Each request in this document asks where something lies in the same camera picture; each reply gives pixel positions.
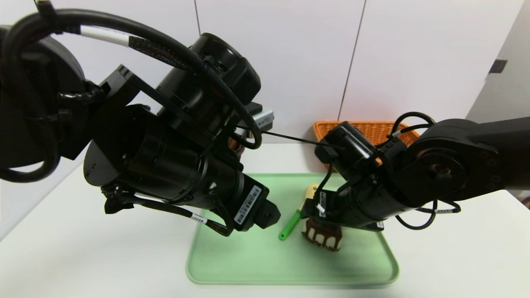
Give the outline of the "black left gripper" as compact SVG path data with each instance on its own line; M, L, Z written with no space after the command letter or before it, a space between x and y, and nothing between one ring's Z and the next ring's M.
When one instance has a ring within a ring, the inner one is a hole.
M275 225L281 213L267 199L269 189L240 169L220 160L207 162L207 211L223 222L212 223L216 232L248 231Z

